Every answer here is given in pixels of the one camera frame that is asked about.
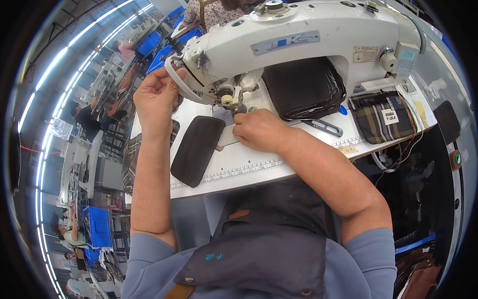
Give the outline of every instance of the sewing machine brand label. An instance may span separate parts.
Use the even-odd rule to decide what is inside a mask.
[[[318,43],[320,34],[318,30],[284,35],[267,41],[250,45],[254,56],[259,56],[275,50],[280,50],[300,44]]]
[[[353,63],[374,62],[377,58],[378,47],[356,46],[354,47]]]
[[[383,119],[385,121],[385,125],[387,125],[387,126],[389,124],[397,123],[399,121],[397,113],[395,112],[395,110],[384,109],[384,110],[382,110],[382,114],[383,114]]]

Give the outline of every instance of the hand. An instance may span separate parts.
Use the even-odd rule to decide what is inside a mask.
[[[265,153],[278,154],[293,131],[267,109],[236,114],[234,123],[232,133],[243,145]]]
[[[181,79],[186,70],[176,71]],[[169,138],[173,131],[171,115],[178,101],[178,85],[162,67],[150,73],[133,95],[143,138]]]

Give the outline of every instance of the red wire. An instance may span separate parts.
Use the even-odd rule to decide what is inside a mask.
[[[26,150],[29,150],[29,151],[32,151],[32,152],[41,153],[41,152],[39,152],[39,151],[35,151],[35,150],[31,149],[31,148],[24,147],[23,145],[20,145],[20,147],[21,147],[22,149],[26,149]],[[65,152],[65,151],[61,151],[61,152],[54,152],[54,153],[49,153],[49,154],[61,154],[61,153],[64,153],[64,152]]]

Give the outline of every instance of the metal tool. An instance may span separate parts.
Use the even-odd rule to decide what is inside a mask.
[[[342,135],[344,134],[344,130],[342,130],[341,128],[322,120],[310,120],[310,121],[302,121],[302,122],[305,124],[308,124],[309,126],[313,128],[319,129],[321,131],[324,131],[326,133],[332,134],[337,137],[342,137]],[[314,122],[321,123],[324,126],[317,125]]]

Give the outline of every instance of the apron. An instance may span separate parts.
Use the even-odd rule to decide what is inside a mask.
[[[324,298],[331,209],[300,178],[228,198],[209,244],[196,249],[167,299],[195,286],[246,288],[290,298]]]

